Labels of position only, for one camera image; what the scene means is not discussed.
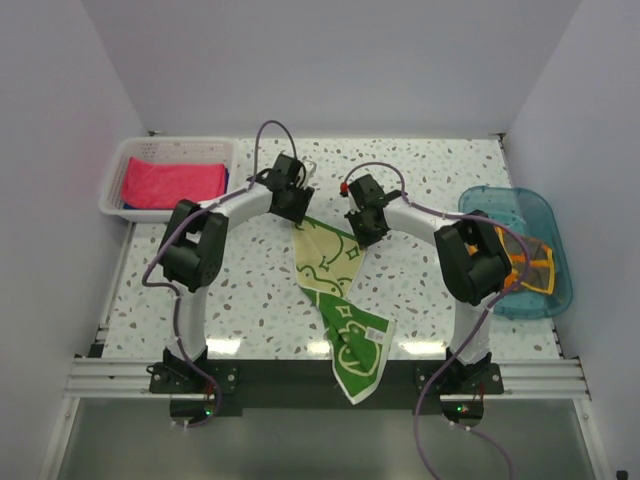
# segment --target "clothing tag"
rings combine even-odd
[[[371,342],[379,343],[380,345],[384,344],[384,332],[372,327],[367,327],[367,333],[364,338]]]

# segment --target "red towel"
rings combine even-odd
[[[201,202],[224,194],[223,164],[157,165],[135,157],[122,184],[122,200],[134,208],[171,210],[182,199]]]

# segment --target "white tabletop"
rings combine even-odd
[[[307,214],[350,232],[348,202],[338,195],[342,177],[358,163],[392,163],[404,173],[416,201],[455,211],[458,198],[475,185],[510,186],[496,140],[298,139],[298,156],[318,169]],[[238,142],[240,177],[250,175],[253,139]],[[266,139],[260,167],[289,151],[283,140]],[[393,172],[371,173],[389,191]],[[140,284],[165,226],[137,224],[109,315],[103,357],[160,358],[171,336],[173,298]],[[326,359],[319,312],[295,283],[290,225],[263,215],[230,232],[223,270],[209,291],[205,331],[211,358]],[[152,278],[160,279],[160,268]],[[453,334],[453,299],[446,291],[435,249],[406,234],[391,233],[370,247],[349,300],[397,322],[390,359],[443,358]],[[496,360],[557,359],[551,319],[492,318]]]

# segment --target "blue plastic bin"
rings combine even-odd
[[[496,314],[534,320],[556,316],[569,307],[573,299],[569,267],[553,210],[544,198],[525,188],[472,187],[460,197],[458,209],[463,213],[482,210],[516,232],[542,240],[553,250],[553,294],[511,293],[495,306]]]

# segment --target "green cloth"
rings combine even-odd
[[[293,246],[298,285],[322,315],[336,380],[355,405],[382,378],[395,323],[346,300],[364,261],[352,235],[306,218],[293,228]]]

